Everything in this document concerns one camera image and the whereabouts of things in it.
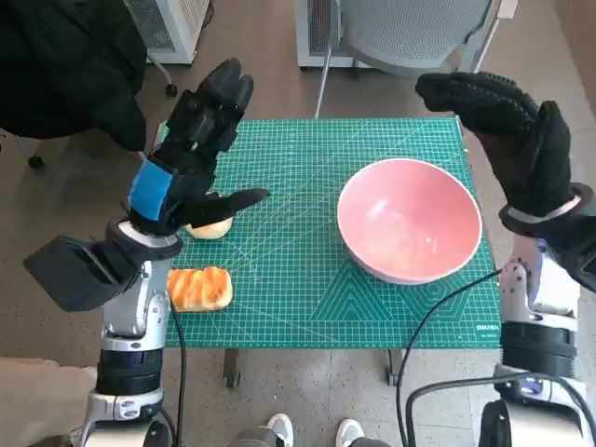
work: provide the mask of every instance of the bread roll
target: bread roll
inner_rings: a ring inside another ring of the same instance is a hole
[[[168,293],[180,312],[220,310],[232,301],[232,278],[217,267],[172,269]]]
[[[226,219],[218,223],[212,223],[211,225],[199,226],[199,228],[193,228],[191,225],[186,226],[186,231],[197,239],[219,239],[224,237],[225,234],[232,228],[233,217]]]

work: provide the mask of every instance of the green cutting mat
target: green cutting mat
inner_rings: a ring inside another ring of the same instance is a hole
[[[422,286],[387,284],[350,260],[335,217],[342,187],[360,168],[396,156],[447,169],[474,193],[453,118],[243,121],[220,155],[213,190],[264,187],[271,197],[239,214],[222,239],[180,233],[175,267],[218,265],[234,283],[226,310],[183,314],[186,343],[405,347],[441,297],[493,271],[485,238],[461,271]],[[498,289],[488,281],[442,307],[418,346],[497,347],[499,330]],[[176,343],[170,324],[168,345]]]

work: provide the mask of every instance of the black jacket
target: black jacket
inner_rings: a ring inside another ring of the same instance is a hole
[[[145,58],[121,0],[0,0],[0,128],[36,139],[99,128],[140,151]]]

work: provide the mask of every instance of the beige sleeve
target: beige sleeve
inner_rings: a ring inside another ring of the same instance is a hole
[[[2,445],[26,446],[80,427],[96,375],[50,360],[0,358]]]

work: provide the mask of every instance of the floor wheel caster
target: floor wheel caster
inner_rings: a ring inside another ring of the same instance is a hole
[[[166,96],[170,96],[171,98],[176,98],[178,96],[178,87],[173,84],[166,85]]]
[[[44,160],[41,156],[30,156],[27,160],[27,163],[29,163],[29,168],[35,170],[43,169],[45,166]]]
[[[223,384],[229,389],[238,388],[240,386],[240,371],[225,375],[223,377]]]
[[[389,386],[394,387],[398,385],[398,375],[394,372],[392,373],[389,368],[386,370],[386,379]]]
[[[352,79],[360,79],[360,68],[359,67],[349,68],[348,71],[350,72],[350,77]]]

